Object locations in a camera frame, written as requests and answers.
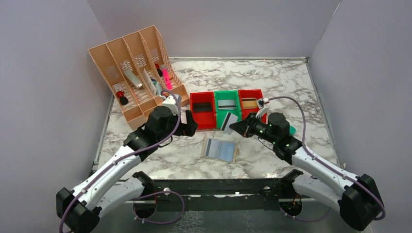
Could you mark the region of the gold credit card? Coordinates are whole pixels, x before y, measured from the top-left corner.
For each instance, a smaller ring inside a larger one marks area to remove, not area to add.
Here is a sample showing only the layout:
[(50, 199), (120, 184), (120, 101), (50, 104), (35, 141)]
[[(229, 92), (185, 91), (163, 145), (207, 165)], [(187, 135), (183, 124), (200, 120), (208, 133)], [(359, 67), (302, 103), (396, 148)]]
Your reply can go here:
[(241, 99), (241, 104), (243, 109), (255, 109), (258, 108), (256, 98), (243, 98)]

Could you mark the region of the beige card holder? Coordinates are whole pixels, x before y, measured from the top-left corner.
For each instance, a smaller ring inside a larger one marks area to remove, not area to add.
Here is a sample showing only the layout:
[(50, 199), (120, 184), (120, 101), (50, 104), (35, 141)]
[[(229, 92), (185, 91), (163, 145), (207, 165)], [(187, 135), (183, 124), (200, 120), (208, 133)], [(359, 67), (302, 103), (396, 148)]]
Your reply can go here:
[(221, 140), (221, 139), (217, 139), (217, 140), (221, 141), (219, 158), (218, 159), (212, 159), (212, 158), (204, 157), (206, 141), (208, 139), (209, 139), (209, 137), (205, 138), (205, 140), (203, 142), (203, 147), (202, 147), (202, 151), (201, 151), (201, 154), (200, 154), (201, 158), (221, 161), (221, 162), (225, 162), (225, 163), (235, 163), (236, 162), (236, 157), (239, 153), (238, 144), (235, 143), (235, 142)]

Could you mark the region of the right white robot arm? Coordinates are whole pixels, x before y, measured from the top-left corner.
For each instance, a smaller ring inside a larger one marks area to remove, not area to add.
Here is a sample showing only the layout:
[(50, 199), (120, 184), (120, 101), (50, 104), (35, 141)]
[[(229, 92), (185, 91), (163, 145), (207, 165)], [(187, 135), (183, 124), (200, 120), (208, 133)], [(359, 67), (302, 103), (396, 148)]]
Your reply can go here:
[(257, 136), (270, 142), (279, 159), (308, 172), (309, 175), (300, 171), (292, 173), (288, 182), (293, 192), (335, 210), (351, 228), (363, 231), (372, 221), (383, 220), (386, 210), (374, 179), (367, 174), (358, 176), (348, 172), (314, 153), (304, 139), (293, 136), (284, 114), (271, 113), (267, 122), (262, 122), (270, 101), (270, 98), (258, 99), (258, 112), (228, 124), (228, 128), (245, 138)]

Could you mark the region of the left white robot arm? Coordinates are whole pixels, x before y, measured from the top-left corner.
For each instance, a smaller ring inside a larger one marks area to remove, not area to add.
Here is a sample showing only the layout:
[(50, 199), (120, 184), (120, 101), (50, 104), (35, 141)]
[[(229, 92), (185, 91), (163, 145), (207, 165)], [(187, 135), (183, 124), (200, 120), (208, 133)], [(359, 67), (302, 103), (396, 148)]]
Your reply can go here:
[(63, 226), (72, 233), (89, 233), (112, 209), (134, 198), (156, 196), (153, 180), (137, 172), (123, 184), (116, 183), (129, 170), (143, 162), (173, 136), (194, 136), (198, 127), (191, 111), (181, 121), (181, 97), (169, 94), (155, 107), (147, 122), (131, 132), (114, 156), (93, 175), (72, 189), (62, 188), (56, 194), (56, 212)]

